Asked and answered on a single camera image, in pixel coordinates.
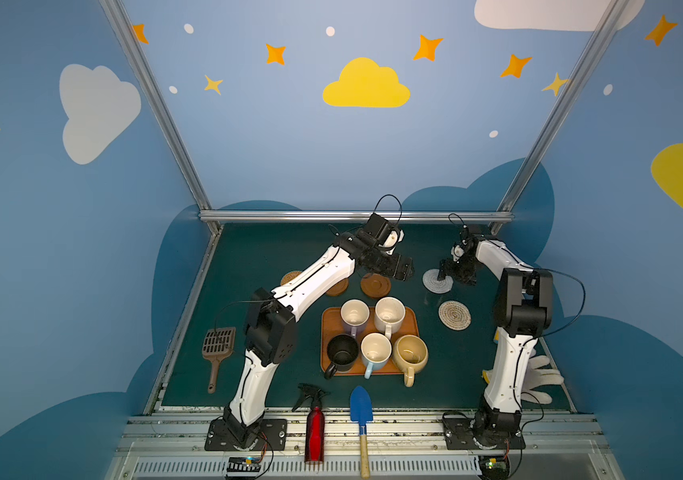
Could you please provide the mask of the grey felt round coaster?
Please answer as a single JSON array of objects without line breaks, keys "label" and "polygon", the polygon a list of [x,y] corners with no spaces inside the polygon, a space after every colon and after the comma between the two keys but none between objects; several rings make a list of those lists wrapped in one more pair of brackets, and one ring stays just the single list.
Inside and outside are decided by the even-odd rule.
[{"label": "grey felt round coaster", "polygon": [[430,269],[423,274],[423,286],[433,294],[447,294],[453,289],[453,278],[439,269]]}]

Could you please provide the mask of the white woven round coaster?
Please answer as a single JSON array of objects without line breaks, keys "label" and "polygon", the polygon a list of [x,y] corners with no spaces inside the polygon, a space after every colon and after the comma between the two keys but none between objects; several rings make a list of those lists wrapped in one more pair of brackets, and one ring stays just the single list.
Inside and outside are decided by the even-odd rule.
[{"label": "white woven round coaster", "polygon": [[439,320],[453,331],[463,331],[471,325],[471,312],[465,304],[449,300],[439,306]]}]

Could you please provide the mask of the brown wooden round coaster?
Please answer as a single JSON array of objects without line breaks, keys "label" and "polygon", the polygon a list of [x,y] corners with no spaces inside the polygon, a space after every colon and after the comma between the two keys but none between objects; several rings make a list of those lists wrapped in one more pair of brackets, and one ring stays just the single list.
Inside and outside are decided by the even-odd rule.
[{"label": "brown wooden round coaster", "polygon": [[338,297],[344,294],[347,291],[347,288],[349,288],[349,280],[344,279],[333,285],[326,294],[330,297]]}]

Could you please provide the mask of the purple mug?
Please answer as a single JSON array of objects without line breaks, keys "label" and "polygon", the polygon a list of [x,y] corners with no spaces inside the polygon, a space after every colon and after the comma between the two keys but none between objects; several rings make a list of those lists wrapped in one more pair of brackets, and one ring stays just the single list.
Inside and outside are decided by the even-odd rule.
[{"label": "purple mug", "polygon": [[341,306],[341,321],[343,321],[343,330],[345,333],[357,338],[359,334],[365,331],[365,326],[369,321],[369,306],[363,300],[352,299]]}]

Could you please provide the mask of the white speckled mug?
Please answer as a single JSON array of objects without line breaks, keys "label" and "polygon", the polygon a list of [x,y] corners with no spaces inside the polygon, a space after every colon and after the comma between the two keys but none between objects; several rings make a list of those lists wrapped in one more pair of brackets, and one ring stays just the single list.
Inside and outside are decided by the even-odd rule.
[{"label": "white speckled mug", "polygon": [[391,340],[405,320],[405,305],[395,297],[381,298],[375,304],[375,328]]}]

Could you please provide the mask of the woven rattan round coaster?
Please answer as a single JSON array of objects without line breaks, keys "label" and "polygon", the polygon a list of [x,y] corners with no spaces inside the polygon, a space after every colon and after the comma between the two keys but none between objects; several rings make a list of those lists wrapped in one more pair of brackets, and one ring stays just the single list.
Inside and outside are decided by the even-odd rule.
[{"label": "woven rattan round coaster", "polygon": [[283,278],[281,279],[280,285],[284,286],[284,285],[288,284],[289,282],[296,279],[301,274],[302,274],[302,272],[299,270],[291,271],[291,272],[285,274],[283,276]]}]

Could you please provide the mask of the black mug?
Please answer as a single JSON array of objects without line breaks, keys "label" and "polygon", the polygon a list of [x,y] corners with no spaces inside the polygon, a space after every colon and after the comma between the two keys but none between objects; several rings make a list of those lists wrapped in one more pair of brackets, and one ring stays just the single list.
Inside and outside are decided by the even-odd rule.
[{"label": "black mug", "polygon": [[330,365],[324,371],[324,377],[331,379],[339,373],[351,370],[359,357],[359,344],[351,335],[340,334],[335,336],[327,346],[327,356]]}]

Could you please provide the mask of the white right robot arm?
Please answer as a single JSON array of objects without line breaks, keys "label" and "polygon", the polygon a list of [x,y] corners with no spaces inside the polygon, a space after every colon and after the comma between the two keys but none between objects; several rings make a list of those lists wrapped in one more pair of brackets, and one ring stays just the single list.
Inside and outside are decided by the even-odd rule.
[{"label": "white right robot arm", "polygon": [[490,444],[505,440],[521,428],[523,378],[531,352],[553,320],[553,275],[533,267],[511,253],[499,239],[483,234],[455,244],[451,250],[449,274],[458,280],[461,274],[475,277],[475,270],[485,266],[499,280],[493,302],[493,322],[499,343],[491,380],[483,392],[473,422],[473,434]]}]

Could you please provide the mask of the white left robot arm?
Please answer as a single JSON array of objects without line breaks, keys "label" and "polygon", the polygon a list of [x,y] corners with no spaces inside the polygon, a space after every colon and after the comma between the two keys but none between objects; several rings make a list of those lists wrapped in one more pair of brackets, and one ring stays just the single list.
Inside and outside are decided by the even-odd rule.
[{"label": "white left robot arm", "polygon": [[316,262],[289,283],[254,292],[245,324],[245,363],[235,396],[223,420],[237,448],[251,447],[261,433],[266,399],[276,370],[298,346],[302,315],[327,291],[363,266],[381,276],[407,280],[413,259],[395,252],[403,232],[365,240],[343,233]]}]

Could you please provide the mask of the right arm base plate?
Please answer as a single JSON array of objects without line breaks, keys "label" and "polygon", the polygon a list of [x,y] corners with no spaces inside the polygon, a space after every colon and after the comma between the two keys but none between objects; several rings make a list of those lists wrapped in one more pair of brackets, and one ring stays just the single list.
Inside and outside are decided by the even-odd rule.
[{"label": "right arm base plate", "polygon": [[475,427],[475,420],[459,412],[441,418],[443,438],[449,450],[511,450],[527,448],[523,436]]}]

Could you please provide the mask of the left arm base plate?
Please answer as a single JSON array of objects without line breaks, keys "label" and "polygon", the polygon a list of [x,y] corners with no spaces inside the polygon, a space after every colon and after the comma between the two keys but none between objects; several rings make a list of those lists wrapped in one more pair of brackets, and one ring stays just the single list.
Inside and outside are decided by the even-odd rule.
[{"label": "left arm base plate", "polygon": [[262,419],[255,425],[243,428],[238,422],[227,422],[219,417],[213,420],[206,435],[206,451],[284,451],[288,422],[285,419]]}]

